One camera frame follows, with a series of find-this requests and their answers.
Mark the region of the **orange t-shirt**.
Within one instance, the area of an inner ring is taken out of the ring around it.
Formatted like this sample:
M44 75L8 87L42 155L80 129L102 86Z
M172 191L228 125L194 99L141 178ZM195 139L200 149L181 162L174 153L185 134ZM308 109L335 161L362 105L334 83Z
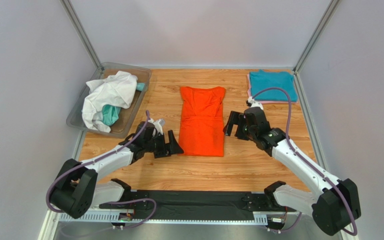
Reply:
M185 156L223 157L225 146L223 100L226 89L180 87L183 100L179 145Z

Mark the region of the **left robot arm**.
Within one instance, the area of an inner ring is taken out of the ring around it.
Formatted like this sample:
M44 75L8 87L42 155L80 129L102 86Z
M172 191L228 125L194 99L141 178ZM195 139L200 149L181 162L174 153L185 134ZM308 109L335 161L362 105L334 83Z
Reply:
M102 184L99 181L147 153L157 159L183 154L184 150L172 130L165 135L159 121L143 121L135 133L110 151L83 161L66 160L46 193L47 206L78 219L91 207L121 202L131 189L129 185L119 179Z

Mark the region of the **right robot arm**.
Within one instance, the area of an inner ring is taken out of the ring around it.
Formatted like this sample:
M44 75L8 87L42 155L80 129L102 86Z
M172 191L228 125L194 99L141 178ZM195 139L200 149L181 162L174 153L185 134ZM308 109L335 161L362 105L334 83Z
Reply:
M306 192L277 181L264 190L274 205L311 216L329 236L345 230L348 225L356 226L362 212L358 187L351 179L341 180L305 155L284 130L270 126L262 107L231 111L223 133L230 136L234 126L237 126L236 138L253 141L258 149L290 169L309 189Z

